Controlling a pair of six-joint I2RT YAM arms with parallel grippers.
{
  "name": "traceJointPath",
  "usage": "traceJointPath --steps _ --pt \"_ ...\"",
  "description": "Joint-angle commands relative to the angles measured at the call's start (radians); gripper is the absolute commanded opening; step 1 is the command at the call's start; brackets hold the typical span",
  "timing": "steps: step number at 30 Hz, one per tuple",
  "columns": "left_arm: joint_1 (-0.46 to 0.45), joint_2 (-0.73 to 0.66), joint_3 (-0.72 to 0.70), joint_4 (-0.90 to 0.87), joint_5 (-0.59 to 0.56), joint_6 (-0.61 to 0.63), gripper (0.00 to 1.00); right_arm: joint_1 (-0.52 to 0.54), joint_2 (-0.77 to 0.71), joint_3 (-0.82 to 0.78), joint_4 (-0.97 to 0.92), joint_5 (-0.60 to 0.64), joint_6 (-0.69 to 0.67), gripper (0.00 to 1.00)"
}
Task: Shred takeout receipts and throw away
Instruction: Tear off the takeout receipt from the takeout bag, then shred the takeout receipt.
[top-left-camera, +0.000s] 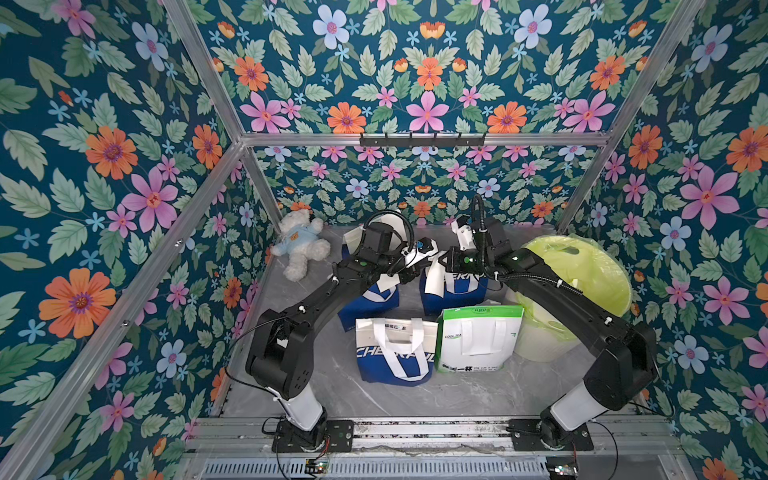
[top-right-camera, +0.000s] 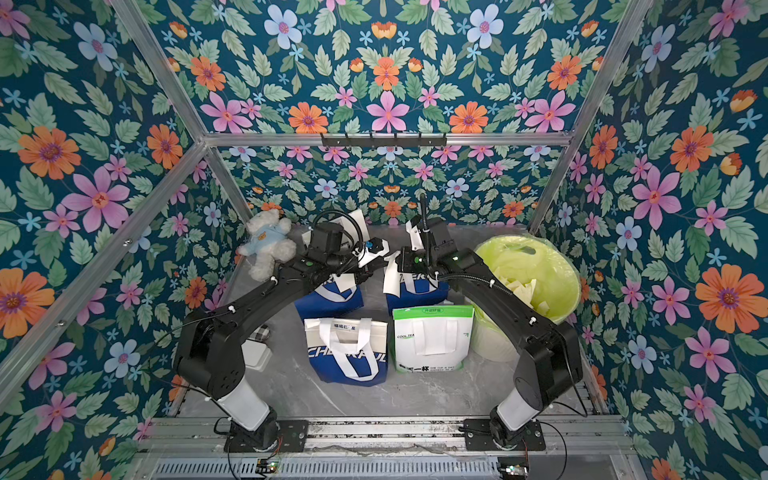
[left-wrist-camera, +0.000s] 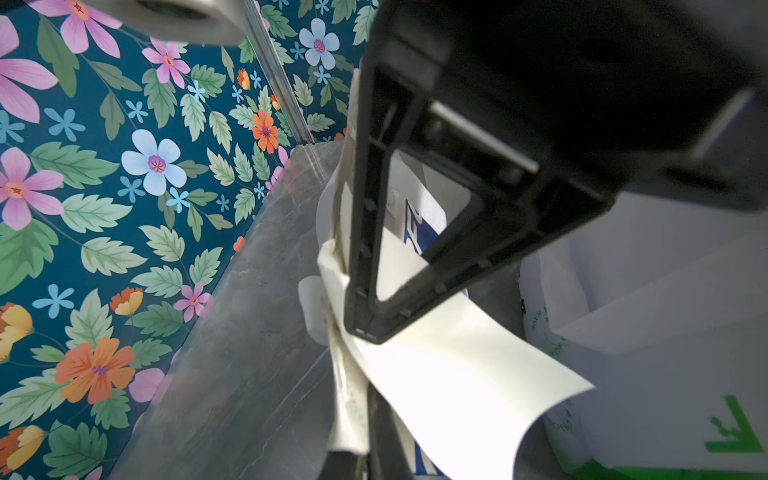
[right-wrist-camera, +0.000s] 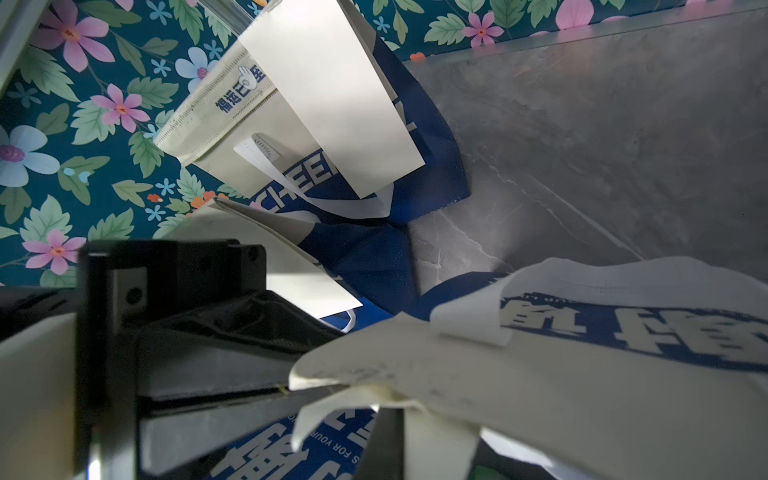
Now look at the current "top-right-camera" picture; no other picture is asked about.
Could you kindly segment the white bag green top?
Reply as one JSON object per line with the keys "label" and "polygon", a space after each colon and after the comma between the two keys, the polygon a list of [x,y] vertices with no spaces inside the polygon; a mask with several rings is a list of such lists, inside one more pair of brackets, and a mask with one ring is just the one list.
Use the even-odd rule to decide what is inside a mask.
{"label": "white bag green top", "polygon": [[470,305],[393,310],[395,365],[400,372],[444,372],[463,367],[474,322]]}

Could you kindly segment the white trash bin green liner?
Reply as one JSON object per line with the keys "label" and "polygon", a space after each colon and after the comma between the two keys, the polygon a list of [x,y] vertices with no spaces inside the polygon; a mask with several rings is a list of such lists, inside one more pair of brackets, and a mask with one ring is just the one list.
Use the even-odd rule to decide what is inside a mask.
{"label": "white trash bin green liner", "polygon": [[[533,236],[500,235],[476,247],[494,276],[533,310],[560,324],[581,297],[580,277],[572,263],[550,242]],[[494,362],[515,362],[512,342],[481,309],[475,310],[471,350]]]}

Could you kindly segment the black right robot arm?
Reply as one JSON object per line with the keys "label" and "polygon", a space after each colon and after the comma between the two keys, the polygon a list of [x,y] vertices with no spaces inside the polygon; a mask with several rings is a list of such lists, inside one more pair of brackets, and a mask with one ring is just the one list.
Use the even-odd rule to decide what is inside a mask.
{"label": "black right robot arm", "polygon": [[469,248],[458,248],[447,224],[428,216],[425,195],[414,218],[422,245],[404,247],[396,260],[405,273],[443,282],[479,307],[519,354],[511,393],[490,413],[489,436],[502,449],[517,446],[534,420],[583,379],[580,344],[573,326],[555,323],[527,306]]}

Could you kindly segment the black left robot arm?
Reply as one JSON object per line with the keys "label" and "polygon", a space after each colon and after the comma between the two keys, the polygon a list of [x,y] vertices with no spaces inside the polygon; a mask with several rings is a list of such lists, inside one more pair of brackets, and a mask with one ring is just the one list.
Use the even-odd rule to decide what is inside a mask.
{"label": "black left robot arm", "polygon": [[173,367],[230,418],[231,445],[268,451],[279,438],[277,415],[246,379],[243,346],[284,307],[341,275],[357,285],[385,266],[388,242],[368,237],[363,220],[327,210],[318,215],[305,250],[267,272],[260,285],[209,313],[191,313],[182,327]]}

